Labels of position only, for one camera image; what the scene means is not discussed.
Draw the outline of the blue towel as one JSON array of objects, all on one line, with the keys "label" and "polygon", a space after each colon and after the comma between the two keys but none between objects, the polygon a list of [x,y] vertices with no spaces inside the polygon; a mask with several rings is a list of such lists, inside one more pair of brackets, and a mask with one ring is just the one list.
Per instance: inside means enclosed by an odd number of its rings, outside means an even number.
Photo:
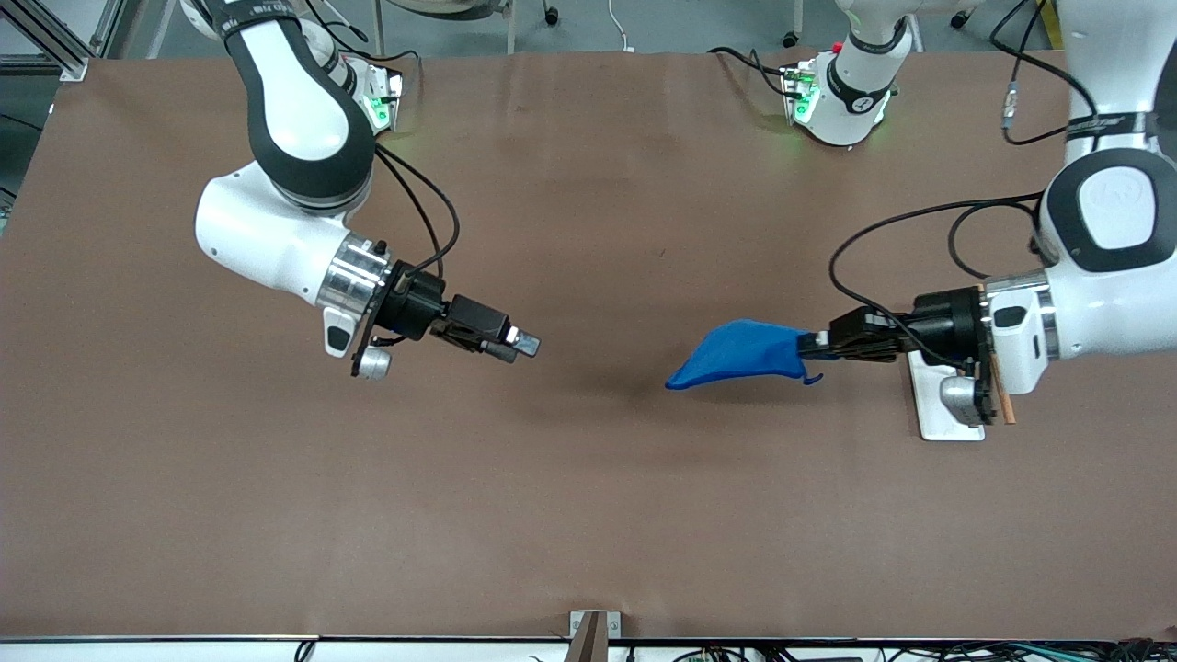
[{"label": "blue towel", "polygon": [[664,388],[684,391],[722,380],[782,377],[813,385],[823,375],[807,373],[799,340],[806,331],[753,319],[714,327],[666,380]]}]

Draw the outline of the aluminium frame profile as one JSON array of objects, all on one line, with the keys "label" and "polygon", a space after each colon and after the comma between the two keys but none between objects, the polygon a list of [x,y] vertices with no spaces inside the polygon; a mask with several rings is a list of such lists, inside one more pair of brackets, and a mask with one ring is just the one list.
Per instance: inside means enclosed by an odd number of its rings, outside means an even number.
[{"label": "aluminium frame profile", "polygon": [[127,0],[0,0],[0,74],[85,78],[109,57]]}]

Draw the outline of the green-lit arm base connector box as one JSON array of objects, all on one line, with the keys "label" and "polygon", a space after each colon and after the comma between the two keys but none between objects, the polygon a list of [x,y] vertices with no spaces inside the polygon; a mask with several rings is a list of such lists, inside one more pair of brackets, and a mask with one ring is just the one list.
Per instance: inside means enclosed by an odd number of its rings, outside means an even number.
[{"label": "green-lit arm base connector box", "polygon": [[370,64],[360,88],[360,102],[374,134],[395,130],[404,94],[404,73]]},{"label": "green-lit arm base connector box", "polygon": [[813,110],[820,98],[820,86],[814,65],[816,60],[807,62],[794,62],[783,66],[782,90],[783,108],[790,125],[807,125],[811,121]]}]

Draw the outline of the white rack base plate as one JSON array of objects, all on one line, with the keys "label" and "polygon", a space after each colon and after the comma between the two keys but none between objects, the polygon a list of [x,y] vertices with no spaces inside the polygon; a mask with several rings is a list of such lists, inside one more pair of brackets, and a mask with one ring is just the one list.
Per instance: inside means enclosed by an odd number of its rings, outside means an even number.
[{"label": "white rack base plate", "polygon": [[970,426],[960,423],[940,398],[943,382],[955,380],[959,376],[955,368],[930,365],[924,360],[923,353],[917,350],[907,353],[907,368],[922,439],[985,439],[988,433],[982,425]]}]

